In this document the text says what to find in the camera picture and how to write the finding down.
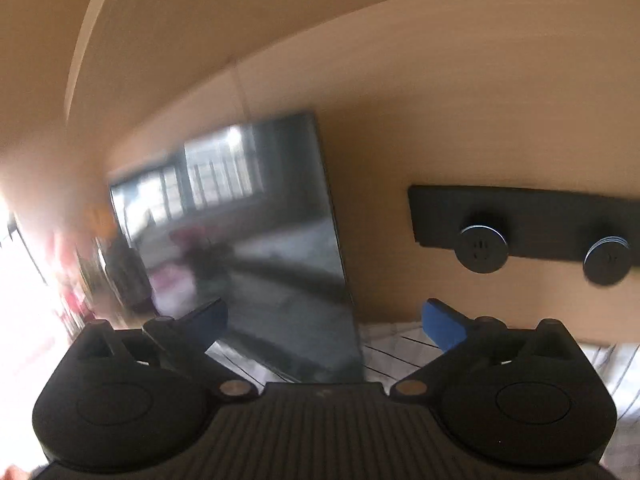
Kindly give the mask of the dark tall vase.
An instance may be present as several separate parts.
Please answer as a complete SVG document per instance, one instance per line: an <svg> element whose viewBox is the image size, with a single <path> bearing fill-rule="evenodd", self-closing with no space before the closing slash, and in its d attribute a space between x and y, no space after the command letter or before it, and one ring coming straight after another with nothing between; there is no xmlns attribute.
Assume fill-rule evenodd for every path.
<svg viewBox="0 0 640 480"><path fill-rule="evenodd" d="M126 238L102 240L99 248L107 283L122 307L134 314L155 313L152 286L144 263Z"/></svg>

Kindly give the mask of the round black socket plug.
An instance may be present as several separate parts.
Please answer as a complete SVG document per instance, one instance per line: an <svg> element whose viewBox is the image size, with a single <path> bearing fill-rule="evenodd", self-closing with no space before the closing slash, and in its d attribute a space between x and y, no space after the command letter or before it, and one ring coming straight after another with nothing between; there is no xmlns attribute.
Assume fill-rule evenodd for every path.
<svg viewBox="0 0 640 480"><path fill-rule="evenodd" d="M500 270L509 257L506 238L491 226L466 226L454 245L458 261L468 270L489 274Z"/></svg>

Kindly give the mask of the potted red flower plant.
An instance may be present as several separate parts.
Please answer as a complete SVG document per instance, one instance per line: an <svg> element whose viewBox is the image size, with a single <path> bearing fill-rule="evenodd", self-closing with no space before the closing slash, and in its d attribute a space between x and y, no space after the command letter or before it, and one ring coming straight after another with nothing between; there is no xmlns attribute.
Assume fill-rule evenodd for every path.
<svg viewBox="0 0 640 480"><path fill-rule="evenodd" d="M122 322L101 260L115 234L113 209L107 204L84 209L52 234L54 276L65 304L63 318L73 334L93 321L108 321L114 327Z"/></svg>

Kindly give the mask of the black wall socket panel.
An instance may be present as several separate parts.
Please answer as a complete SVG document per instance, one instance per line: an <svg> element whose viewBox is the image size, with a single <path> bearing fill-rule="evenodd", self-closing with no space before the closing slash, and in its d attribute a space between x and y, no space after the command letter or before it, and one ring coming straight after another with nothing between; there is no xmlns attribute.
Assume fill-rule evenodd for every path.
<svg viewBox="0 0 640 480"><path fill-rule="evenodd" d="M425 248L455 250L468 226L488 226L503 236L509 255L581 262L607 236L630 247L639 265L639 202L628 198L534 188L411 185L413 236Z"/></svg>

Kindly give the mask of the black flat screen monitor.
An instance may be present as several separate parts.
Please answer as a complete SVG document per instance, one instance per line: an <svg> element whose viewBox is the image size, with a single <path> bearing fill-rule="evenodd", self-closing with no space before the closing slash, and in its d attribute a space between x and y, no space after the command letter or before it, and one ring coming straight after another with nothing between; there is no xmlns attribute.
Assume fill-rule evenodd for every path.
<svg viewBox="0 0 640 480"><path fill-rule="evenodd" d="M313 114L202 134L110 192L157 313L222 301L215 360L257 385L363 378Z"/></svg>

